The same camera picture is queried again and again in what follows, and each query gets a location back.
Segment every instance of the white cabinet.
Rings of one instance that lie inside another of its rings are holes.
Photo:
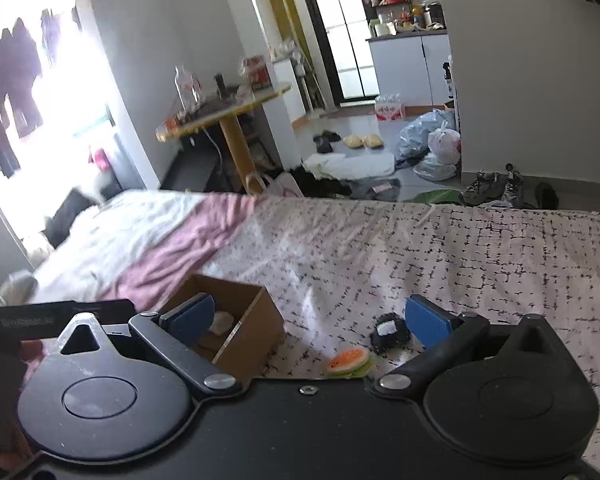
[[[449,101],[442,69],[451,55],[448,35],[397,36],[370,46],[380,95],[400,94],[407,106]]]
[[[286,111],[289,113],[289,120],[293,123],[298,119],[304,117],[306,110],[304,109],[304,102],[302,102],[302,95],[298,87],[296,80],[296,72],[291,64],[290,59],[283,59],[273,64],[273,68],[276,71],[276,77],[281,83],[291,83],[291,90],[282,96],[285,102]]]
[[[371,42],[380,95],[400,94],[407,106],[431,106],[429,73],[419,36]]]
[[[446,86],[445,71],[442,65],[449,62],[451,46],[446,34],[439,36],[423,36],[422,46],[427,59],[429,69],[429,83],[431,85],[431,97],[433,104],[443,105],[449,101],[449,90]]]

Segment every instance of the blue gripper pad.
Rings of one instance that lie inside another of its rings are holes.
[[[190,347],[208,332],[215,314],[214,298],[202,292],[160,316],[158,324],[183,345]]]
[[[419,294],[414,294],[407,300],[404,320],[407,328],[424,348],[436,345],[461,324],[456,316]]]

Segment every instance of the bed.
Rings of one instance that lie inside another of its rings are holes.
[[[547,317],[600,400],[600,214],[126,192],[78,218],[31,303],[157,309],[192,272],[257,283],[285,319],[268,376],[320,376],[422,294],[492,322]],[[415,350],[376,358],[389,370]],[[586,458],[600,469],[600,422]]]

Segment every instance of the glass door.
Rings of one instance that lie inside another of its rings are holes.
[[[337,104],[378,95],[362,0],[307,0]]]

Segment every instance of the gray sneaker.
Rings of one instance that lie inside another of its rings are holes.
[[[509,177],[502,193],[502,200],[509,202],[511,207],[522,208],[524,197],[522,175],[519,171],[514,171],[511,164],[507,164],[507,171],[509,171]]]
[[[506,183],[506,175],[480,171],[462,194],[464,203],[467,205],[480,205],[490,200],[499,199],[504,193]]]

